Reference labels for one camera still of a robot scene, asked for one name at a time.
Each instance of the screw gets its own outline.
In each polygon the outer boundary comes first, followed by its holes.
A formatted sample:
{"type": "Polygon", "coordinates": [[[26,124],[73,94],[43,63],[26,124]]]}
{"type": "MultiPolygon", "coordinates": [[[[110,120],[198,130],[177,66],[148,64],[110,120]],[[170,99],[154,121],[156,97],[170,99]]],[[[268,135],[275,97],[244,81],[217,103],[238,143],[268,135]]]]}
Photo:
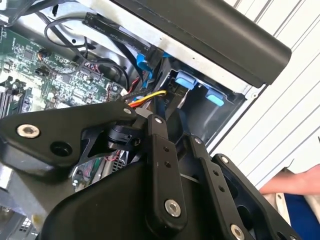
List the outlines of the screw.
{"type": "Polygon", "coordinates": [[[225,164],[228,164],[228,163],[229,163],[229,160],[228,160],[225,156],[222,156],[222,157],[221,157],[221,160],[222,160],[222,162],[224,162],[225,164]]]}
{"type": "Polygon", "coordinates": [[[130,111],[128,108],[124,108],[123,111],[124,111],[126,114],[131,114],[131,111],[130,111]]]}
{"type": "Polygon", "coordinates": [[[16,133],[23,138],[34,139],[40,135],[40,130],[31,124],[22,124],[18,126],[16,133]]]}
{"type": "Polygon", "coordinates": [[[162,120],[160,118],[155,117],[154,119],[157,123],[162,124],[162,120]]]}
{"type": "Polygon", "coordinates": [[[178,218],[181,215],[181,208],[179,204],[173,199],[165,201],[164,208],[166,212],[170,214],[172,217],[178,218]]]}
{"type": "Polygon", "coordinates": [[[202,142],[201,142],[201,140],[200,140],[199,138],[196,137],[194,140],[195,140],[195,142],[196,142],[197,144],[202,144],[202,142]]]}
{"type": "Polygon", "coordinates": [[[230,229],[231,229],[231,232],[232,232],[233,236],[235,236],[235,238],[237,240],[245,240],[244,232],[241,230],[240,227],[238,227],[235,224],[232,224],[230,229]]]}

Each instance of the blue plastic clip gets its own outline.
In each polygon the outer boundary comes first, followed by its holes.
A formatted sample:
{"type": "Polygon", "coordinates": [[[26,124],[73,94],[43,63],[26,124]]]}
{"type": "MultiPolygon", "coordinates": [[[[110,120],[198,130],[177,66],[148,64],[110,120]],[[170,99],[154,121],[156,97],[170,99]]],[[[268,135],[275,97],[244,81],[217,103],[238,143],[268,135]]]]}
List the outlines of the blue plastic clip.
{"type": "Polygon", "coordinates": [[[194,89],[195,85],[197,84],[196,79],[184,73],[183,71],[179,71],[175,78],[175,82],[190,90],[194,89]]]}
{"type": "Polygon", "coordinates": [[[205,95],[206,99],[218,105],[219,107],[223,106],[225,102],[223,101],[224,96],[214,89],[209,89],[205,95]]]}

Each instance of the corrugated metal wall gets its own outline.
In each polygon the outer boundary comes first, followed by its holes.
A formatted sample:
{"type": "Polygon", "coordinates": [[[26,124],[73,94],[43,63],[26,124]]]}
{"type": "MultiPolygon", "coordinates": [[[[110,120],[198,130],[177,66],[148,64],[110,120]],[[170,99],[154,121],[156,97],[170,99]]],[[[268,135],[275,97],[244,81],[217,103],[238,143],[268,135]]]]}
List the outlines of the corrugated metal wall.
{"type": "Polygon", "coordinates": [[[302,172],[320,163],[320,0],[226,2],[293,52],[274,84],[214,150],[260,188],[284,167],[302,172]]]}

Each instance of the black plastic panel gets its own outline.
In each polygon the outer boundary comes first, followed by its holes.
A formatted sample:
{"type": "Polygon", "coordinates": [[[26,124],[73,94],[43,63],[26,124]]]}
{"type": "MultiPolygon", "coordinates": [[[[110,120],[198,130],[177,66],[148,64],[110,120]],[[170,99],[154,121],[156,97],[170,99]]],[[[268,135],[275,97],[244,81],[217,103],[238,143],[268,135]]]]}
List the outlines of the black plastic panel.
{"type": "Polygon", "coordinates": [[[270,85],[291,50],[223,0],[112,0],[254,87],[270,85]]]}

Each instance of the green circuit board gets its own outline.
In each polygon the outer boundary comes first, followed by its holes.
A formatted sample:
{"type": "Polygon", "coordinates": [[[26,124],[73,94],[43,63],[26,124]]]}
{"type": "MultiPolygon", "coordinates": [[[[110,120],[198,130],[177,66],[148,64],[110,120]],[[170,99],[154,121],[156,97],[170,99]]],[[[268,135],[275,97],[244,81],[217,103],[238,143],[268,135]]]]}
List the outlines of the green circuit board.
{"type": "MultiPolygon", "coordinates": [[[[121,85],[86,66],[72,75],[48,71],[38,58],[43,49],[11,30],[1,28],[0,92],[13,89],[16,95],[9,109],[16,109],[21,91],[25,98],[21,112],[98,104],[114,101],[124,94],[121,85]]],[[[60,73],[70,73],[78,66],[54,52],[45,58],[45,62],[60,73]]]]}

